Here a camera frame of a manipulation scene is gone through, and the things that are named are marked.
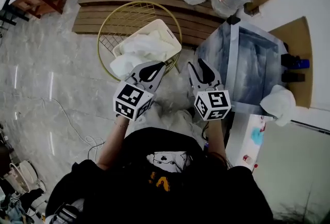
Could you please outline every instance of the white basket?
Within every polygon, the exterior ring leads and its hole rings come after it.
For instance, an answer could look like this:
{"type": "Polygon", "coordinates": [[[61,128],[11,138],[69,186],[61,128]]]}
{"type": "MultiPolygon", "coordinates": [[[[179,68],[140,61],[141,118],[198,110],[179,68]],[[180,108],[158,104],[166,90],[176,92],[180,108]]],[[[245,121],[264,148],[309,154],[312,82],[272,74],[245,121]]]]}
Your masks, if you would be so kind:
{"type": "Polygon", "coordinates": [[[167,25],[164,23],[163,20],[156,19],[156,20],[152,21],[151,23],[147,24],[146,26],[142,27],[140,30],[133,33],[131,36],[126,38],[120,44],[116,45],[112,50],[113,55],[115,57],[120,56],[121,55],[120,47],[123,44],[125,44],[125,42],[128,42],[136,35],[148,35],[149,33],[151,33],[154,30],[158,30],[158,32],[160,34],[160,38],[163,41],[174,46],[174,49],[171,50],[171,53],[167,53],[167,57],[164,60],[164,62],[167,61],[168,59],[170,59],[171,57],[175,56],[177,53],[179,53],[181,51],[182,46],[181,46],[180,42],[177,40],[177,38],[175,37],[175,35],[172,33],[172,31],[169,29],[169,27],[167,27],[167,25]]]}

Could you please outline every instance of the gold metal rim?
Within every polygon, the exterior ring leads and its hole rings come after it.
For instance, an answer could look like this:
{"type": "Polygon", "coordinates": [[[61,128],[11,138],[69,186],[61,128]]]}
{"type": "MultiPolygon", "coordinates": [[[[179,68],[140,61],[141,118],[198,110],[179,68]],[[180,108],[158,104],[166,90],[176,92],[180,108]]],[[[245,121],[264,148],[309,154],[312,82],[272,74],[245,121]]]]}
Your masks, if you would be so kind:
{"type": "MultiPolygon", "coordinates": [[[[100,30],[98,32],[98,35],[97,35],[97,55],[98,55],[98,59],[100,60],[100,63],[102,65],[103,69],[105,70],[105,72],[108,73],[114,80],[116,80],[118,82],[120,82],[120,79],[117,78],[117,77],[115,77],[112,73],[110,73],[109,70],[107,70],[107,68],[105,67],[105,65],[104,65],[104,63],[102,61],[102,58],[100,56],[99,40],[100,40],[101,32],[102,32],[102,29],[103,29],[103,26],[105,25],[105,23],[108,21],[108,19],[115,12],[117,12],[119,9],[121,9],[121,8],[123,8],[125,6],[132,5],[132,4],[138,4],[138,3],[146,3],[146,4],[156,5],[156,6],[160,7],[160,8],[162,8],[163,10],[165,10],[173,18],[173,20],[176,23],[176,26],[177,26],[177,28],[179,30],[179,38],[180,38],[179,42],[182,45],[182,33],[181,33],[181,28],[179,26],[179,22],[177,21],[177,19],[175,18],[175,16],[167,8],[165,8],[163,5],[160,5],[160,4],[157,4],[157,3],[154,3],[154,2],[148,2],[148,1],[143,1],[143,2],[141,2],[141,1],[135,1],[135,2],[130,2],[130,3],[124,4],[124,5],[120,6],[120,7],[118,7],[117,9],[115,9],[114,11],[112,11],[111,14],[109,14],[108,17],[104,20],[104,22],[103,22],[103,24],[102,24],[102,26],[101,26],[101,28],[100,28],[100,30]]],[[[171,69],[175,66],[175,64],[177,63],[177,61],[179,59],[180,53],[181,52],[179,52],[179,53],[177,53],[176,55],[173,56],[173,57],[176,57],[176,59],[175,59],[174,63],[172,64],[172,66],[165,72],[165,74],[167,74],[169,71],[171,71],[171,69]]]]}

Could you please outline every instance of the black and white marker cube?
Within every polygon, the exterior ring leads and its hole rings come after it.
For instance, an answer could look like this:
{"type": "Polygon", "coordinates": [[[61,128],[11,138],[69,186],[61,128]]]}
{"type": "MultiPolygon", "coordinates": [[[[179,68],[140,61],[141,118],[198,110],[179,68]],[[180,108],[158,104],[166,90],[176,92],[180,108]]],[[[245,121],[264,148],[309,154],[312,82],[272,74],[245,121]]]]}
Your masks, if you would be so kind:
{"type": "Polygon", "coordinates": [[[199,91],[194,105],[203,120],[223,119],[231,109],[227,90],[199,91]]]}
{"type": "Polygon", "coordinates": [[[136,120],[150,108],[154,97],[152,93],[121,81],[113,96],[113,108],[115,112],[136,120]]]}

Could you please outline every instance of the gold wire basket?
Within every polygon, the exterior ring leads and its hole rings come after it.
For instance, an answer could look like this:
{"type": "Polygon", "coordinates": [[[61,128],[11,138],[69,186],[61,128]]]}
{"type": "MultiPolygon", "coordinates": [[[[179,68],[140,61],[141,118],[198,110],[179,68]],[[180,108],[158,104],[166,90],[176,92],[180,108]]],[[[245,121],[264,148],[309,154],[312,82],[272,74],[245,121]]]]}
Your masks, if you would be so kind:
{"type": "MultiPolygon", "coordinates": [[[[112,53],[114,47],[157,18],[167,19],[166,24],[171,24],[172,29],[175,29],[175,32],[178,33],[178,40],[182,44],[182,33],[177,19],[168,9],[157,3],[140,1],[127,3],[115,9],[104,20],[97,36],[97,55],[103,69],[113,79],[120,81],[115,74],[111,73],[110,67],[105,66],[103,60],[107,61],[107,63],[114,60],[115,56],[112,53]]],[[[179,55],[180,52],[165,62],[165,74],[176,66],[179,55]]]]}

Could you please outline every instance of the forearm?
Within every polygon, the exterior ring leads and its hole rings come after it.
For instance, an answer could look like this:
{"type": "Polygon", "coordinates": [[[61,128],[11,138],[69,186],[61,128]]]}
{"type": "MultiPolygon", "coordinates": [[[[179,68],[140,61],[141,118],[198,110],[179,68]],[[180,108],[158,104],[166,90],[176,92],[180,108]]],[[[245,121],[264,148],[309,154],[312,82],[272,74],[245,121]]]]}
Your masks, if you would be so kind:
{"type": "Polygon", "coordinates": [[[208,124],[208,152],[215,152],[226,159],[225,143],[220,120],[212,120],[208,124]]]}
{"type": "Polygon", "coordinates": [[[107,170],[113,165],[121,150],[128,123],[129,119],[123,116],[117,117],[115,126],[105,142],[100,158],[98,159],[97,165],[99,168],[107,170]]]}

